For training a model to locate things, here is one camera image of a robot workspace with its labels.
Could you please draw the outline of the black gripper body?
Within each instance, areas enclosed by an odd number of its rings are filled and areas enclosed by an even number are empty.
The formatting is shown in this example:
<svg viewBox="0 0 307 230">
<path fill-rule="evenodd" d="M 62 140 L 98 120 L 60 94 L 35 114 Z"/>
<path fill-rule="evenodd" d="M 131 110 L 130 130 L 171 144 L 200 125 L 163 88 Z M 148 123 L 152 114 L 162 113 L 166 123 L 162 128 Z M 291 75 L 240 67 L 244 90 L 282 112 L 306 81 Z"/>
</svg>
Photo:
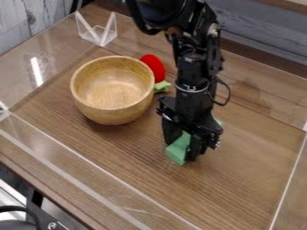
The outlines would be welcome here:
<svg viewBox="0 0 307 230">
<path fill-rule="evenodd" d="M 176 95 L 159 97 L 158 114 L 162 117 L 182 117 L 190 121 L 200 120 L 212 116 L 216 87 L 204 86 L 187 89 L 175 85 Z"/>
</svg>

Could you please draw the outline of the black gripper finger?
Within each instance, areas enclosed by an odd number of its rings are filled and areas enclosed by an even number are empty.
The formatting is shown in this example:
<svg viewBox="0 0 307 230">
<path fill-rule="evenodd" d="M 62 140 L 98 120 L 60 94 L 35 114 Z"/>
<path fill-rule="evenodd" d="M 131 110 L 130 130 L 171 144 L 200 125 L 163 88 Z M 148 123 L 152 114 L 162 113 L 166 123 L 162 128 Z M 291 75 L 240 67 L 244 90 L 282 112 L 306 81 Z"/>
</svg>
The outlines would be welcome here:
<svg viewBox="0 0 307 230">
<path fill-rule="evenodd" d="M 186 148 L 186 160 L 194 161 L 207 150 L 207 140 L 198 136 L 191 136 L 188 147 Z"/>
<path fill-rule="evenodd" d="M 167 119 L 162 119 L 162 129 L 163 129 L 164 142 L 167 145 L 171 145 L 172 142 L 183 134 L 183 126 L 179 122 L 172 122 Z"/>
</svg>

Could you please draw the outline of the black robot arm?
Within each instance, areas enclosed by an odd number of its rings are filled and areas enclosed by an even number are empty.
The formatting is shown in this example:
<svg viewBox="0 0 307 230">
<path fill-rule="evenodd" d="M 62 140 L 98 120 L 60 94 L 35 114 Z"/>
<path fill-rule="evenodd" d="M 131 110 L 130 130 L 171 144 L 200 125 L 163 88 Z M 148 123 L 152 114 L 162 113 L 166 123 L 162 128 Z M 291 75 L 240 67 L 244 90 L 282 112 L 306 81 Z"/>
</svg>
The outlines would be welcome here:
<svg viewBox="0 0 307 230">
<path fill-rule="evenodd" d="M 172 45 L 178 77 L 175 96 L 159 97 L 158 114 L 166 155 L 175 163 L 192 162 L 208 148 L 219 146 L 223 134 L 214 118 L 216 91 L 224 58 L 220 25 L 207 0 L 124 0 L 136 27 L 147 35 L 166 33 Z"/>
</svg>

